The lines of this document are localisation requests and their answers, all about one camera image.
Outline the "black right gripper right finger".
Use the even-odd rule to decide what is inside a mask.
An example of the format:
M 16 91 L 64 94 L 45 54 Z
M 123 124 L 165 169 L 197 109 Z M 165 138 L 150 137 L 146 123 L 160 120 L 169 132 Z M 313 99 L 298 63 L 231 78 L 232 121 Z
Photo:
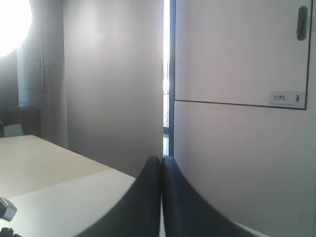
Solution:
M 161 197 L 167 237 L 253 237 L 211 206 L 189 183 L 175 159 L 161 160 Z

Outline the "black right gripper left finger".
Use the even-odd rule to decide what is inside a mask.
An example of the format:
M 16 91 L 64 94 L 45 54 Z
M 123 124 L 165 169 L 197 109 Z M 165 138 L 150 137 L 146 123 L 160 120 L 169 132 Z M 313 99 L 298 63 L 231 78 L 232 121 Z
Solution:
M 79 236 L 158 237 L 160 214 L 160 159 L 150 156 L 123 197 Z

